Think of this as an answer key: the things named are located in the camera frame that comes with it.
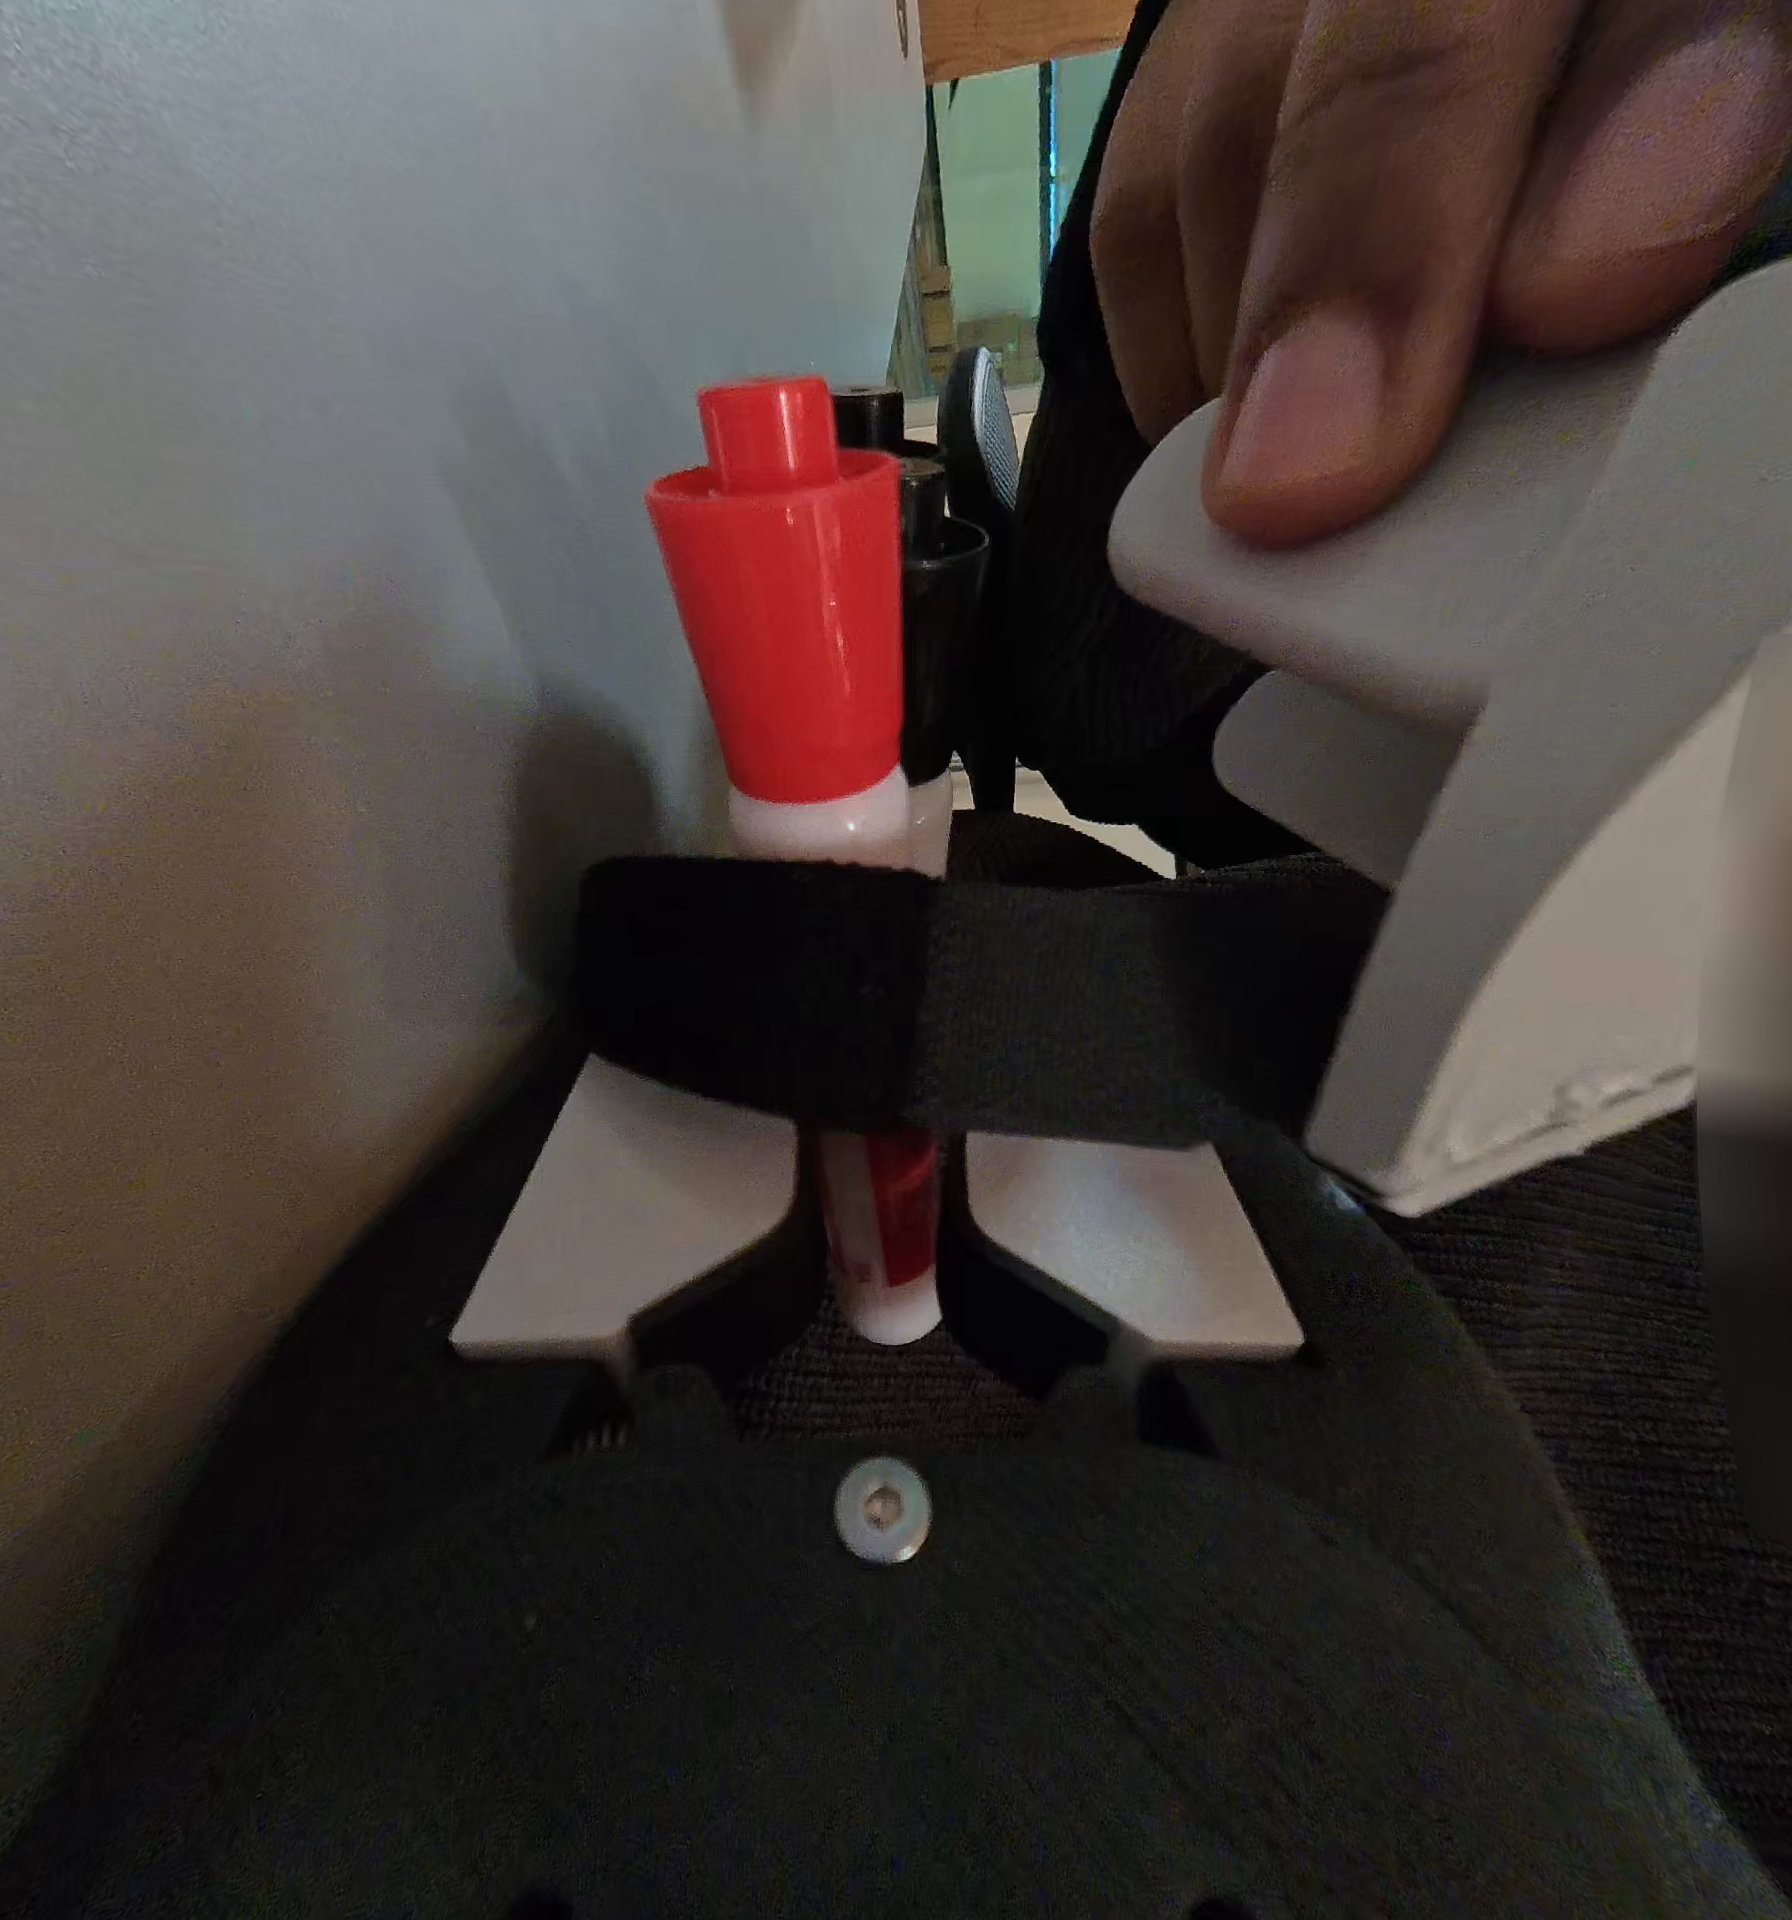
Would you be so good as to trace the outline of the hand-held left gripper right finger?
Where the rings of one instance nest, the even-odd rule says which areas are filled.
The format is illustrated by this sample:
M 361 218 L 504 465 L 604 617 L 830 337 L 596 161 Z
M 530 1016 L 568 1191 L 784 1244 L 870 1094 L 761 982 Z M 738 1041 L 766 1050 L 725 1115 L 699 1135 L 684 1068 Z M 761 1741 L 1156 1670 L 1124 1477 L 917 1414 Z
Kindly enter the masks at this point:
M 1306 1334 L 1211 1144 L 968 1135 L 957 1338 L 986 1363 L 1275 1363 Z

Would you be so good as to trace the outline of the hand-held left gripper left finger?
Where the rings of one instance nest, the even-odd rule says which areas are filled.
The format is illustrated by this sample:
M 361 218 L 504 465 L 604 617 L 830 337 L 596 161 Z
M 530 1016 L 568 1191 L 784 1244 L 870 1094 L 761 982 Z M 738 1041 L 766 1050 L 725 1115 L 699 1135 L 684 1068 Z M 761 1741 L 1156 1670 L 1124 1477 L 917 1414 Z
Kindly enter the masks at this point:
M 800 1131 L 590 1055 L 464 1303 L 488 1361 L 633 1363 L 657 1309 L 787 1225 Z

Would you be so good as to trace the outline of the red dry-erase marker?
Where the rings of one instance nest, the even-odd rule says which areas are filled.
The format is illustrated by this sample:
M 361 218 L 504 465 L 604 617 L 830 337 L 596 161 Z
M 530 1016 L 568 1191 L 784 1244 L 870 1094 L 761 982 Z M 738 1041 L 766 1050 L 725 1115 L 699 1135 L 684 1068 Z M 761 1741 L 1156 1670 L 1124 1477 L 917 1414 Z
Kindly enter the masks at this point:
M 738 855 L 923 878 L 903 766 L 901 471 L 841 446 L 832 388 L 696 392 L 703 456 L 644 496 L 726 778 Z M 942 1153 L 910 1126 L 801 1119 L 843 1324 L 936 1332 Z

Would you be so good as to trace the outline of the wooden handrail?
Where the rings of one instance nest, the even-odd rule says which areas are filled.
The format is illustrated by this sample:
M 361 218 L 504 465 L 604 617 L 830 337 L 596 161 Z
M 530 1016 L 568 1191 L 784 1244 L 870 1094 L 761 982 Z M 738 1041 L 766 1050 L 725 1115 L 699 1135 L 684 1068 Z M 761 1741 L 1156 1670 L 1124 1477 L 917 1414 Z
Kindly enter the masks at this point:
M 1135 10 L 1135 3 L 913 5 L 931 86 L 1113 52 Z

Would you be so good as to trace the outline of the person's black sweater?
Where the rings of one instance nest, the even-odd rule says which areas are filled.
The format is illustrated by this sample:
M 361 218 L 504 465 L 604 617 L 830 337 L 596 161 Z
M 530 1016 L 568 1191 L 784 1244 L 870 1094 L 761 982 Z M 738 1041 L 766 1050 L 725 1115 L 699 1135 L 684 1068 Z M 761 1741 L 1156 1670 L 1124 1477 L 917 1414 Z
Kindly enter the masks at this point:
M 1522 1407 L 1659 1703 L 1792 1903 L 1792 1549 L 1741 1508 L 1692 1123 L 1382 1230 Z

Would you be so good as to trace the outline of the person's right forearm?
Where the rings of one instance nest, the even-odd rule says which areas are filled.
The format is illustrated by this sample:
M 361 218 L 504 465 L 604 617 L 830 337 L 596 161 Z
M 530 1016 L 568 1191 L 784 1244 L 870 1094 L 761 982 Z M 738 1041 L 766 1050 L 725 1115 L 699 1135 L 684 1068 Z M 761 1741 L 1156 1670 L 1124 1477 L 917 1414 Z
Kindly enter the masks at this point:
M 1149 448 L 1103 326 L 1091 218 L 1124 93 L 1169 7 L 1137 5 L 1045 280 L 1042 396 L 1014 513 L 1004 721 L 1020 764 L 1077 817 L 1139 828 L 1178 861 L 1220 869 L 1311 844 L 1216 778 L 1219 725 L 1263 672 L 1131 601 L 1106 565 L 1116 509 Z

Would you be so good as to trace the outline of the person's right hand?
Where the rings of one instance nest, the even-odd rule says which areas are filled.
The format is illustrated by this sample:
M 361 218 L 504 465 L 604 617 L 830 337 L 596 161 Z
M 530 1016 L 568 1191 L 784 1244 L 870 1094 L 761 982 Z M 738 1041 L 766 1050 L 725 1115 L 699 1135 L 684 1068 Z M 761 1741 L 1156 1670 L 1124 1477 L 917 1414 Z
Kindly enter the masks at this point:
M 1404 494 L 1482 349 L 1600 354 L 1721 280 L 1792 158 L 1792 3 L 1166 5 L 1091 213 L 1149 444 L 1205 404 L 1234 542 Z

